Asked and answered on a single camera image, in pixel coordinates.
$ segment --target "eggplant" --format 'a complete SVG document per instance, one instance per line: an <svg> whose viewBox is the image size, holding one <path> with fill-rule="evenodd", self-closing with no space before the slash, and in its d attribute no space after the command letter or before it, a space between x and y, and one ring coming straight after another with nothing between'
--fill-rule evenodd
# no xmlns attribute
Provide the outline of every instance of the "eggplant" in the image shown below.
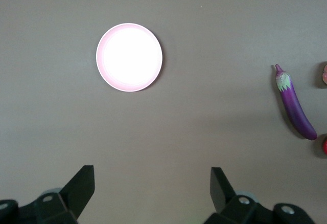
<svg viewBox="0 0 327 224"><path fill-rule="evenodd" d="M276 83L281 93L286 114L294 128L306 139L315 140L317 133L305 113L296 96L291 76L276 64Z"/></svg>

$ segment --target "pink plate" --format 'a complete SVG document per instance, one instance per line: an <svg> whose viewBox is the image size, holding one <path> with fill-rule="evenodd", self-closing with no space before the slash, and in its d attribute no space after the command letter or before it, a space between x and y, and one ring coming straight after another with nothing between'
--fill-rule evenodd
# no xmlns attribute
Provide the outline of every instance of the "pink plate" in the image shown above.
<svg viewBox="0 0 327 224"><path fill-rule="evenodd" d="M112 27L97 48L97 66L103 79L126 92L149 86L158 76L162 51L151 31L137 24Z"/></svg>

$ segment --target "gray surface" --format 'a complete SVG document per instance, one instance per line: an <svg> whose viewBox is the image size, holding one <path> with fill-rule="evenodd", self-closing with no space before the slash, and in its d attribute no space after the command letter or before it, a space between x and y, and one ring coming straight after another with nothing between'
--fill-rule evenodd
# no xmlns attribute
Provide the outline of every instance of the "gray surface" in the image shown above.
<svg viewBox="0 0 327 224"><path fill-rule="evenodd" d="M211 166L271 209L327 219L327 0L0 0L0 199L21 205L84 164L96 192L79 221L200 224ZM148 89L101 78L102 35L147 27L164 54ZM288 71L315 142L290 129L273 65Z"/></svg>

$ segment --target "silver bolt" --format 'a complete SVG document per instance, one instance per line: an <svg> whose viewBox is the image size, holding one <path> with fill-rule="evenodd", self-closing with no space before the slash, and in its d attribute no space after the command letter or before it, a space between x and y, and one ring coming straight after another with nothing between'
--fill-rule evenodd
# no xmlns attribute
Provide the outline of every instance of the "silver bolt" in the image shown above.
<svg viewBox="0 0 327 224"><path fill-rule="evenodd" d="M241 204L248 205L250 203L250 200L248 200L246 197L240 197L239 201Z"/></svg>
<svg viewBox="0 0 327 224"><path fill-rule="evenodd" d="M294 210L291 207L287 206L287 205L282 206L282 210L285 213L290 214L290 215L293 215L295 213Z"/></svg>
<svg viewBox="0 0 327 224"><path fill-rule="evenodd" d="M52 200L52 196L46 196L44 197L43 202L49 202L51 200Z"/></svg>
<svg viewBox="0 0 327 224"><path fill-rule="evenodd" d="M5 209L6 207L8 207L8 204L2 204L2 205L0 205L0 210Z"/></svg>

